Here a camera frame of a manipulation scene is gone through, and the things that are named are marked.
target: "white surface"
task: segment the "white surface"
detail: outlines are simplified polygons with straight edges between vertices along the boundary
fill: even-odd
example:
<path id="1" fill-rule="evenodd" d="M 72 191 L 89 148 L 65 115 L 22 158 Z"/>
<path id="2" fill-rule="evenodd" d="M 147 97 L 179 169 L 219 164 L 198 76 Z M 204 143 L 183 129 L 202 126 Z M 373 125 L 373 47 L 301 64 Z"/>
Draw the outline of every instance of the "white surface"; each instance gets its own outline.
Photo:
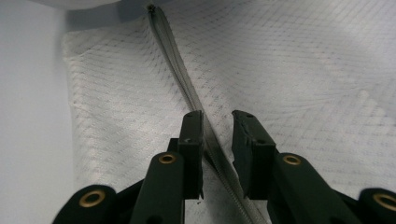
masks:
<path id="1" fill-rule="evenodd" d="M 0 223 L 51 223 L 74 192 L 64 14 L 0 2 Z"/>
<path id="2" fill-rule="evenodd" d="M 306 157 L 331 187 L 354 198 L 365 188 L 394 190 L 394 1 L 200 0 L 163 10 L 229 161 L 231 112 L 239 109 L 257 116 L 279 151 Z M 78 184 L 122 189 L 178 131 L 184 99 L 147 19 L 72 33 L 64 45 Z M 206 205 L 214 217 L 235 216 L 232 203 L 206 198 L 213 201 L 193 207 L 187 223 L 211 223 L 201 216 Z"/>

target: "white mesh fabric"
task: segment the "white mesh fabric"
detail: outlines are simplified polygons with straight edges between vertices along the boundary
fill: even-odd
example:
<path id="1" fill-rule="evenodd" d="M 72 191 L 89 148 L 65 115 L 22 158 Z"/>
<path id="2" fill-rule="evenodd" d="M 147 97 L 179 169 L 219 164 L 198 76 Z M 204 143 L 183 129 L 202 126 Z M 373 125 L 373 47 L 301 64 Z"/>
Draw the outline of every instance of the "white mesh fabric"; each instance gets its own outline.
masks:
<path id="1" fill-rule="evenodd" d="M 180 1 L 163 10 L 230 161 L 239 109 L 333 188 L 353 197 L 396 190 L 393 1 Z M 70 33 L 64 56 L 77 189 L 124 189 L 178 137 L 188 108 L 145 18 Z M 244 221 L 206 165 L 204 173 L 205 199 L 187 202 L 186 222 Z"/>
<path id="2" fill-rule="evenodd" d="M 230 159 L 235 109 L 335 189 L 396 190 L 394 1 L 197 1 L 163 6 Z"/>
<path id="3" fill-rule="evenodd" d="M 189 112 L 149 21 L 69 33 L 64 57 L 76 189 L 92 184 L 125 189 L 145 177 L 151 158 L 179 136 Z M 205 199 L 186 201 L 187 223 L 246 222 L 206 163 L 204 182 Z"/>

